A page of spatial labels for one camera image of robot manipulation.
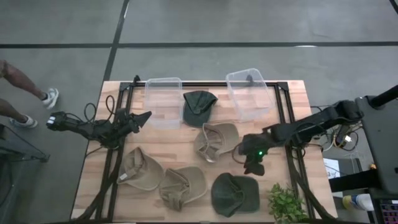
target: clear plastic container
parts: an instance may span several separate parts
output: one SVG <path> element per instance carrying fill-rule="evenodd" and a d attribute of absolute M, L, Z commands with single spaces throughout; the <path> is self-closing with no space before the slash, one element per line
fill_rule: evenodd
<path fill-rule="evenodd" d="M 241 121 L 249 121 L 266 114 L 274 107 L 267 85 L 255 68 L 230 73 L 226 76 L 229 97 Z"/>
<path fill-rule="evenodd" d="M 156 129 L 178 129 L 182 122 L 182 82 L 179 78 L 151 78 L 145 83 L 144 109 Z"/>

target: gray floor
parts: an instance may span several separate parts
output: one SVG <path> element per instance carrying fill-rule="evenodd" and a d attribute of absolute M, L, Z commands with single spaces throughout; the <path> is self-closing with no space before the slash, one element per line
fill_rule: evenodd
<path fill-rule="evenodd" d="M 0 44 L 111 43 L 123 0 L 0 0 Z M 310 42 L 398 40 L 398 15 L 388 0 L 131 0 L 121 42 Z M 96 103 L 109 49 L 0 49 L 38 86 L 57 87 L 59 110 L 82 115 Z M 180 77 L 223 80 L 258 68 L 265 79 L 305 80 L 313 105 L 377 94 L 398 83 L 398 47 L 119 49 L 111 80 Z M 68 220 L 87 141 L 45 128 L 49 111 L 34 97 L 0 82 L 0 95 L 38 119 L 18 133 L 51 154 L 21 193 L 17 219 Z M 1 123 L 7 120 L 0 118 Z M 358 155 L 372 161 L 363 133 Z M 331 149 L 325 157 L 349 157 Z M 344 218 L 360 221 L 353 214 Z"/>

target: person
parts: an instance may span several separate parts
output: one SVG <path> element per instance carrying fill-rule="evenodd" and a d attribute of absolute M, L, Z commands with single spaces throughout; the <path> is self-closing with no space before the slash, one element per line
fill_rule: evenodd
<path fill-rule="evenodd" d="M 56 88 L 50 88 L 47 92 L 42 91 L 22 71 L 7 61 L 0 59 L 0 79 L 2 78 L 7 80 L 11 85 L 36 96 L 48 110 L 53 108 L 57 103 L 59 92 Z M 36 120 L 18 112 L 8 101 L 2 98 L 0 98 L 0 115 L 8 117 L 11 124 L 16 127 L 34 128 L 37 126 Z"/>

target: white sneaker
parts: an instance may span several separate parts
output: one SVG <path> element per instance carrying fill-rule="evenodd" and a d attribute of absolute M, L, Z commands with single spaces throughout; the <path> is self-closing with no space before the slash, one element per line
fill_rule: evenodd
<path fill-rule="evenodd" d="M 49 88 L 49 91 L 46 92 L 47 99 L 42 100 L 43 105 L 48 110 L 52 109 L 57 103 L 58 95 L 60 94 L 56 88 Z"/>
<path fill-rule="evenodd" d="M 18 128 L 34 128 L 37 126 L 37 121 L 32 119 L 30 116 L 27 116 L 27 121 L 25 123 L 20 123 L 15 119 L 10 118 L 10 123 Z"/>

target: potted plant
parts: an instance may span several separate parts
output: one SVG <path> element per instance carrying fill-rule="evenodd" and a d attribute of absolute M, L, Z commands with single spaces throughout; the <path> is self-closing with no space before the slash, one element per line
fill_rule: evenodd
<path fill-rule="evenodd" d="M 270 215 L 273 215 L 276 223 L 287 224 L 298 222 L 307 215 L 303 210 L 301 204 L 303 200 L 296 198 L 291 188 L 283 189 L 279 184 L 275 184 L 269 192 Z"/>

